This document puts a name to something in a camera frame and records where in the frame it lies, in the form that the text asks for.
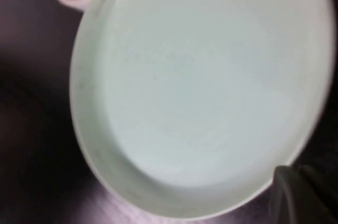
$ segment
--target black object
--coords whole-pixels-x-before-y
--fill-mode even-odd
[[[332,181],[310,165],[298,171],[277,167],[270,198],[272,224],[338,224],[338,184]]]

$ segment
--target plate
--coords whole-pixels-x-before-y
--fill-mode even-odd
[[[70,83],[86,160],[152,214],[243,205],[311,135],[334,35],[331,0],[92,0]]]

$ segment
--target dark surface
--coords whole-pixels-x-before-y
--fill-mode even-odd
[[[56,0],[0,0],[0,224],[169,223],[119,202],[82,158],[68,104],[80,18]],[[298,163],[325,165],[323,156],[338,148],[337,73],[335,79],[325,115]],[[268,199],[265,192],[203,223],[269,223]]]
[[[338,224],[336,188],[311,166],[277,167],[269,204],[271,224]]]

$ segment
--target black table surface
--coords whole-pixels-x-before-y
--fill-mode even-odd
[[[180,223],[116,199],[82,157],[68,103],[81,16],[56,0],[0,0],[0,224]],[[337,73],[334,78],[325,113],[297,163],[320,162],[338,150]],[[270,223],[268,200],[266,191],[236,211],[196,223]]]

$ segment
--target white plate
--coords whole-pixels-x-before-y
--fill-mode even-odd
[[[243,205],[310,136],[334,24],[331,0],[92,0],[71,68],[88,163],[160,216]]]

